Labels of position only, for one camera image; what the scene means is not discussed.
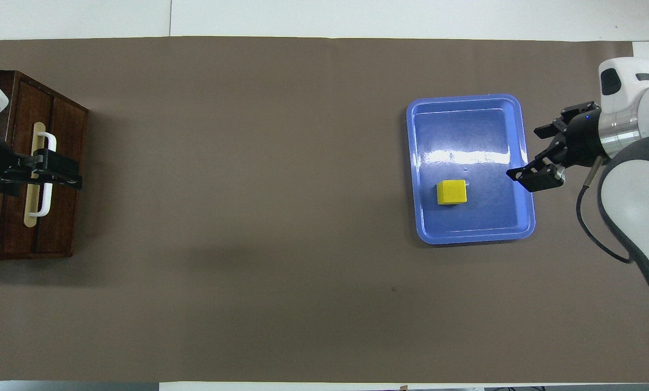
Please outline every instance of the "wooden drawer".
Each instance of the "wooden drawer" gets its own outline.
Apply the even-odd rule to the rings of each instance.
[[[57,152],[81,162],[88,109],[18,71],[0,71],[0,87],[9,97],[0,135],[16,153],[31,153],[33,125],[42,122],[56,136]],[[49,214],[32,228],[23,223],[25,198],[25,185],[20,197],[0,194],[0,260],[70,257],[78,191],[53,186]]]

